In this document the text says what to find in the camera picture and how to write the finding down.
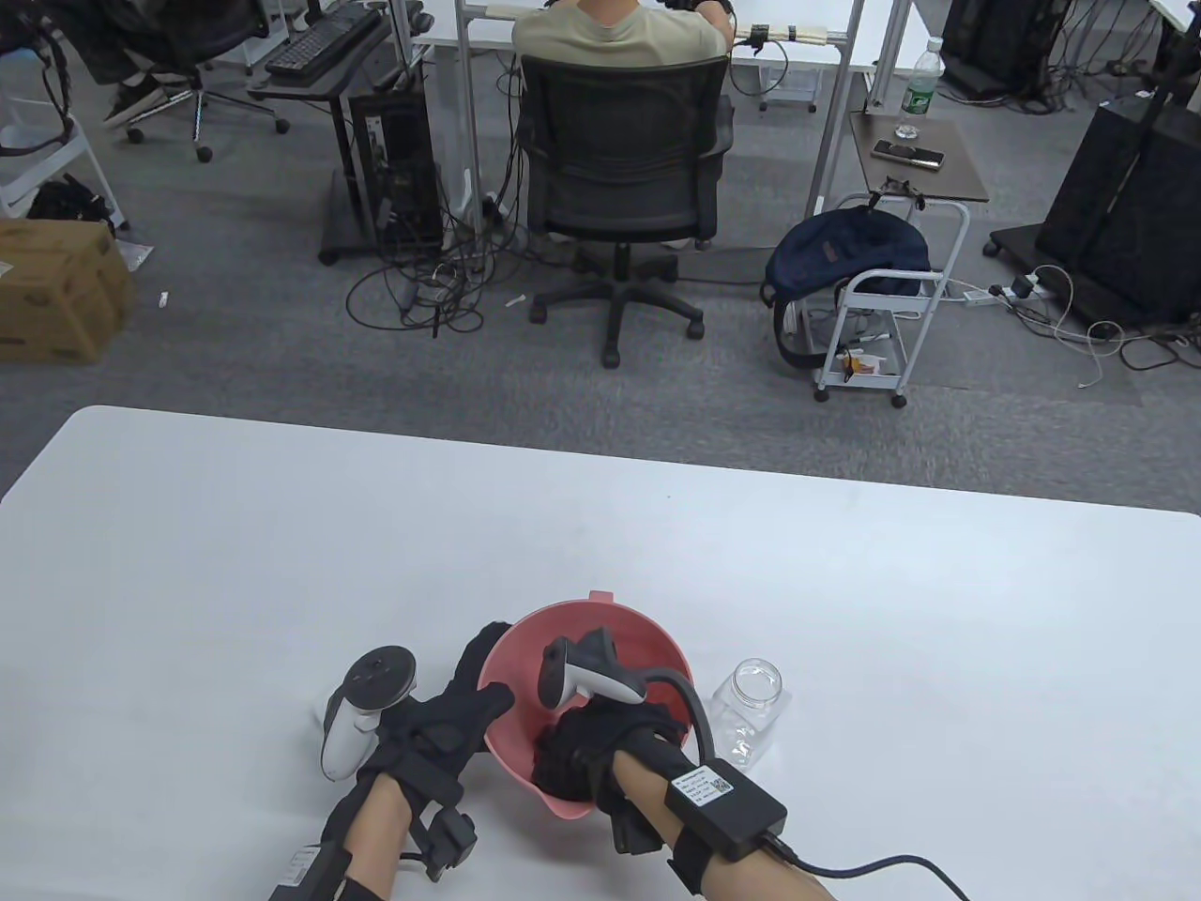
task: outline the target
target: water bottle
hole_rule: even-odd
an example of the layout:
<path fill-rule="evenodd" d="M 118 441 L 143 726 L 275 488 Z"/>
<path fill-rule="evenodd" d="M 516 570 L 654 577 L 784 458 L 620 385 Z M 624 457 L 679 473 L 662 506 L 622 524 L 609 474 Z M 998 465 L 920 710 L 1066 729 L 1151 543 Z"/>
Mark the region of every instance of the water bottle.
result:
<path fill-rule="evenodd" d="M 930 101 L 934 97 L 938 79 L 943 77 L 943 60 L 938 55 L 942 50 L 943 38 L 931 37 L 926 52 L 913 67 L 909 86 L 901 101 L 901 117 L 897 119 L 896 135 L 902 141 L 913 141 L 921 133 L 918 123 L 930 112 Z"/>
<path fill-rule="evenodd" d="M 751 769 L 790 699 L 775 666 L 758 657 L 739 663 L 709 703 L 717 756 L 743 772 Z"/>

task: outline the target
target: hand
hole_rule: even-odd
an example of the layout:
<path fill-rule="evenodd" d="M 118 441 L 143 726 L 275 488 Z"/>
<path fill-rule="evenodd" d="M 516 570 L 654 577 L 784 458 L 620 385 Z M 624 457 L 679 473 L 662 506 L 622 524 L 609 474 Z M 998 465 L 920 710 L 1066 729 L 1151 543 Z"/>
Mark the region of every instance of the hand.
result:
<path fill-rule="evenodd" d="M 390 772 L 400 783 L 410 813 L 413 819 L 419 818 L 430 798 L 392 772 L 408 754 L 419 756 L 448 778 L 458 780 L 472 756 L 485 750 L 484 733 L 513 706 L 513 692 L 498 682 L 483 690 L 476 686 L 489 652 L 508 629 L 507 622 L 494 622 L 476 636 L 441 694 L 429 700 L 406 698 L 381 715 L 380 745 L 359 769 L 355 787 L 334 808 L 322 841 L 345 839 L 381 772 Z"/>
<path fill-rule="evenodd" d="M 662 704 L 622 704 L 593 698 L 568 710 L 538 736 L 532 782 L 569 801 L 594 801 L 613 821 L 620 853 L 641 854 L 663 847 L 614 777 L 614 756 L 625 751 L 649 770 L 673 780 L 695 768 L 680 750 L 688 728 Z"/>

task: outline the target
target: glass jar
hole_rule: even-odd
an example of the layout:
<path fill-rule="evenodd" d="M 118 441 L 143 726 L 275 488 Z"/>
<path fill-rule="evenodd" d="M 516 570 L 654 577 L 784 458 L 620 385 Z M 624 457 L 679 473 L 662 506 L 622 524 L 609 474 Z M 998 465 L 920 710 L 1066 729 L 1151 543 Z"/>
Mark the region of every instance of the glass jar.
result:
<path fill-rule="evenodd" d="M 767 661 L 752 657 L 739 663 L 709 704 L 717 756 L 749 770 L 767 748 L 772 726 L 791 697 L 779 670 Z"/>

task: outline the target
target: black mesh chair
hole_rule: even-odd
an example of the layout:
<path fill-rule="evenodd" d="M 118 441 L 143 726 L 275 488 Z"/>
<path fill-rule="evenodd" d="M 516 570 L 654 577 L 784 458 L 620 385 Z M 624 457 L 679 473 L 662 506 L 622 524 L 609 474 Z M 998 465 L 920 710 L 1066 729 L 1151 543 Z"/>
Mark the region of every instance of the black mesh chair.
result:
<path fill-rule="evenodd" d="M 275 121 L 275 131 L 280 135 L 287 133 L 291 127 L 288 120 L 281 119 L 269 106 L 210 91 L 201 79 L 203 64 L 232 50 L 247 37 L 268 36 L 270 20 L 259 0 L 168 0 L 159 12 L 157 23 L 167 37 L 172 53 L 169 59 L 154 59 L 151 62 L 168 72 L 184 76 L 187 86 L 130 119 L 125 124 L 125 135 L 130 143 L 141 144 L 144 138 L 142 130 L 136 127 L 137 123 L 187 101 L 192 101 L 193 105 L 192 144 L 196 148 L 196 159 L 201 162 L 213 159 L 213 150 L 201 143 L 201 123 L 209 101 L 269 115 Z"/>
<path fill-rule="evenodd" d="M 658 68 L 521 60 L 518 142 L 530 161 L 530 231 L 616 245 L 611 261 L 578 250 L 572 268 L 599 278 L 538 294 L 530 321 L 544 323 L 556 304 L 608 300 L 605 369 L 621 365 L 627 304 L 669 310 L 688 320 L 688 338 L 705 336 L 700 310 L 634 284 L 675 281 L 677 258 L 632 263 L 629 249 L 717 233 L 717 181 L 734 143 L 734 109 L 722 95 L 727 66 L 725 58 Z"/>

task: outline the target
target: black keyboard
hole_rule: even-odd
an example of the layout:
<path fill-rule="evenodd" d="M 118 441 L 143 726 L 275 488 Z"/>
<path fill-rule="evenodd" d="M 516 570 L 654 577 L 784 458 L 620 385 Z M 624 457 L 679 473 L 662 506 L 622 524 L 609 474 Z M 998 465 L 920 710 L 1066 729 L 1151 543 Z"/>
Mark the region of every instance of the black keyboard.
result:
<path fill-rule="evenodd" d="M 317 19 L 287 47 L 267 61 L 264 68 L 286 78 L 316 79 L 328 72 L 359 43 L 383 16 L 363 4 L 349 2 Z"/>

